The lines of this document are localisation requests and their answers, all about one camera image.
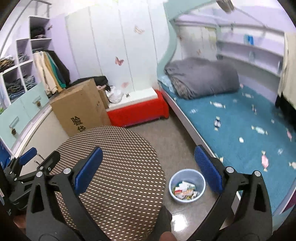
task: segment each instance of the plastic bag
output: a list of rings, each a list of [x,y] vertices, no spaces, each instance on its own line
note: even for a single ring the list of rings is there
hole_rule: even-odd
[[[123,93],[121,90],[115,88],[114,86],[110,86],[110,91],[106,91],[106,95],[111,103],[119,103],[122,99]]]

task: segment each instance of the round table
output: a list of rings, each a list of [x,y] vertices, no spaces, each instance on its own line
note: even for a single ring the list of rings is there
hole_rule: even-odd
[[[103,161],[80,200],[111,240],[145,240],[155,225],[165,188],[156,151],[146,139],[115,126],[83,131],[57,149],[61,160],[51,174],[72,168],[95,146],[103,150]],[[75,228],[61,194],[56,196],[65,220]]]

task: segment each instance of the plastic basin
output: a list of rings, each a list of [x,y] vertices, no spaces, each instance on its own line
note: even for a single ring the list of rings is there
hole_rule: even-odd
[[[182,199],[175,197],[175,195],[173,194],[173,189],[178,183],[180,183],[182,181],[194,184],[196,191],[198,191],[200,194],[192,200],[182,200]],[[194,202],[194,201],[198,200],[205,192],[205,178],[197,170],[183,169],[183,170],[176,172],[172,176],[168,186],[169,186],[170,195],[172,196],[172,198],[175,201],[180,202],[180,203],[190,203],[190,202]]]

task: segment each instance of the black bag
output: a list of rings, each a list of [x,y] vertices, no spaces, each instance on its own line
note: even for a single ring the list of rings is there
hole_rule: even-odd
[[[105,90],[107,91],[110,91],[110,86],[108,85],[108,80],[106,78],[106,76],[102,75],[102,76],[93,76],[93,77],[87,77],[87,78],[82,78],[82,79],[78,79],[76,81],[74,81],[72,84],[70,84],[70,87],[71,86],[74,86],[76,84],[79,84],[79,83],[82,83],[86,80],[89,80],[93,78],[94,79],[94,82],[96,83],[96,86],[103,86],[103,85],[106,85],[106,88]]]

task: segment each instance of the pink butterfly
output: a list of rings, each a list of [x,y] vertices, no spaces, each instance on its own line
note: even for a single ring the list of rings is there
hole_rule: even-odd
[[[124,62],[124,60],[119,60],[118,57],[115,57],[115,64],[118,64],[119,66],[122,65],[122,63]]]
[[[265,155],[265,151],[262,151],[261,164],[264,167],[263,171],[267,172],[268,158]]]
[[[124,83],[122,83],[121,87],[123,89],[125,89],[128,85],[129,85],[129,82],[124,82]]]
[[[145,30],[139,29],[139,27],[137,25],[135,25],[134,32],[137,34],[142,34],[143,32],[145,32]]]
[[[292,134],[291,132],[289,132],[289,130],[287,129],[287,136],[290,139],[290,141],[292,141]]]

